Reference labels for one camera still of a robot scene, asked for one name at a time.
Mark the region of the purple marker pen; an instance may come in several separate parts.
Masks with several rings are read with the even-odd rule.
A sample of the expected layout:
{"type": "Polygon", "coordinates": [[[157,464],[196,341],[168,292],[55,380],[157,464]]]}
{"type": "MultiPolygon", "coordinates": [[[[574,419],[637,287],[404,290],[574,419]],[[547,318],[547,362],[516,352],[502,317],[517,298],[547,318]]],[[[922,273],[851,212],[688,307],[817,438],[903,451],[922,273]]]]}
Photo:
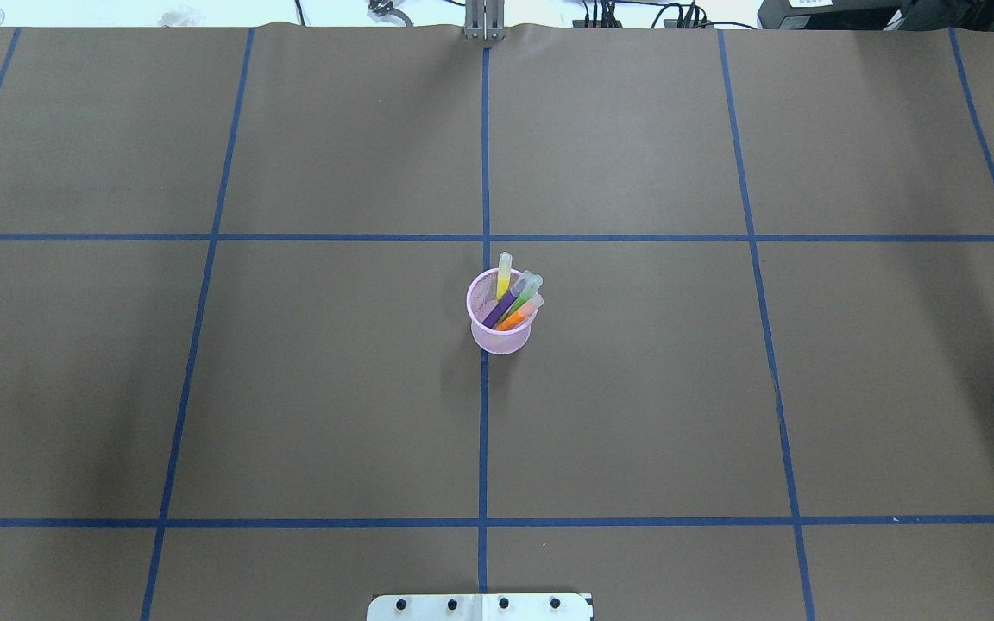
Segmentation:
{"type": "Polygon", "coordinates": [[[496,305],[486,315],[484,321],[482,321],[482,326],[486,327],[486,329],[497,329],[498,323],[512,309],[513,304],[520,298],[522,291],[527,287],[529,280],[533,276],[535,276],[535,273],[527,271],[520,274],[519,278],[510,283],[505,293],[497,299],[496,305]]]}

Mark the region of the orange highlighter pen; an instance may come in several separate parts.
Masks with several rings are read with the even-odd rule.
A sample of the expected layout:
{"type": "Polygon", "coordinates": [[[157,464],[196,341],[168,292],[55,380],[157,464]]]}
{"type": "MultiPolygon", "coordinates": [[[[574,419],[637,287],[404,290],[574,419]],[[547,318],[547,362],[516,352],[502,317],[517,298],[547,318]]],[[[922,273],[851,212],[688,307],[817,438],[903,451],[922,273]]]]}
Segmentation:
{"type": "Polygon", "coordinates": [[[501,321],[494,326],[494,329],[502,331],[502,333],[517,329],[517,327],[522,323],[525,323],[529,318],[532,318],[543,303],[544,300],[542,299],[542,296],[536,293],[532,296],[532,298],[528,299],[524,305],[518,307],[517,310],[510,310],[509,314],[505,318],[502,318],[501,321]]]}

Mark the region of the green highlighter pen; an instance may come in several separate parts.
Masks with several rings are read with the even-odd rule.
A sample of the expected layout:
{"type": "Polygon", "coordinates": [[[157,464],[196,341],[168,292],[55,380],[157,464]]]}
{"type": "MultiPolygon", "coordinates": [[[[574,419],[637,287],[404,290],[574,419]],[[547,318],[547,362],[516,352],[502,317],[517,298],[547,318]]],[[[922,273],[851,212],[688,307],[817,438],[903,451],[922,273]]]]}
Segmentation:
{"type": "Polygon", "coordinates": [[[540,274],[524,272],[521,278],[510,287],[510,292],[514,293],[514,298],[504,314],[500,316],[500,325],[510,322],[509,317],[516,314],[519,308],[537,293],[542,283],[544,283],[544,279],[540,274]]]}

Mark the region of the yellow highlighter pen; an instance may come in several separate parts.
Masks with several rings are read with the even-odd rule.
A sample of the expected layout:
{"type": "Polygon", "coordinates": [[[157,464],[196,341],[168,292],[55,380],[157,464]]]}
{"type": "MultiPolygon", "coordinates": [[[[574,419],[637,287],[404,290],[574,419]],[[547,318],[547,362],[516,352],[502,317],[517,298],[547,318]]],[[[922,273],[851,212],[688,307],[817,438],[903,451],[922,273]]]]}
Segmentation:
{"type": "Polygon", "coordinates": [[[498,260],[496,290],[494,290],[494,299],[497,302],[500,302],[505,297],[510,285],[512,285],[512,263],[513,256],[509,252],[501,252],[500,259],[498,260]]]}

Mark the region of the pink mesh pen holder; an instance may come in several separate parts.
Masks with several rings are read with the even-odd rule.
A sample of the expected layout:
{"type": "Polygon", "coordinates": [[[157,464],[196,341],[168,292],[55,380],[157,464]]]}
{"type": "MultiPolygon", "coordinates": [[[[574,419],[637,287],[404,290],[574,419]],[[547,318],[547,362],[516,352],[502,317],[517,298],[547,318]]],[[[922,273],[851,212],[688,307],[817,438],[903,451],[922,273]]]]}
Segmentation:
{"type": "MultiPolygon", "coordinates": [[[[518,326],[517,329],[505,331],[505,333],[496,329],[486,329],[482,326],[482,321],[497,302],[494,299],[497,272],[498,268],[493,268],[493,270],[477,275],[467,287],[465,304],[470,321],[470,330],[472,330],[477,345],[487,353],[505,356],[505,354],[512,354],[514,351],[520,350],[528,342],[529,335],[532,333],[532,323],[538,312],[527,322],[518,326]]],[[[520,274],[522,272],[512,270],[510,283],[519,278],[520,274]]]]}

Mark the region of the aluminium frame post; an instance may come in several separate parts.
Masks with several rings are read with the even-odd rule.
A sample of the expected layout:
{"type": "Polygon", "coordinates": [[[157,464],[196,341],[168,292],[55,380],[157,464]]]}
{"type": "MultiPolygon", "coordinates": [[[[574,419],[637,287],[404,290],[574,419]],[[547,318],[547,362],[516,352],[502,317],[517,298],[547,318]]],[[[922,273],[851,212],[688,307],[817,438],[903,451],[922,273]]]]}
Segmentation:
{"type": "Polygon", "coordinates": [[[506,1],[466,0],[464,36],[469,41],[501,41],[507,35],[506,1]]]}

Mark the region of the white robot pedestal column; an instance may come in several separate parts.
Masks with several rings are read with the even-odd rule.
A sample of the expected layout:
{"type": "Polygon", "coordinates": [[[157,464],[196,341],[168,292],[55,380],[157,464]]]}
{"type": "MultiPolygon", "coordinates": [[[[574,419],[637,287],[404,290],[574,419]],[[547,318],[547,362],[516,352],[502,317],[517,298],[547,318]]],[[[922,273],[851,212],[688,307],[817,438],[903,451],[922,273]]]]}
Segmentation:
{"type": "Polygon", "coordinates": [[[593,620],[592,596],[582,593],[383,594],[367,620],[593,620]]]}

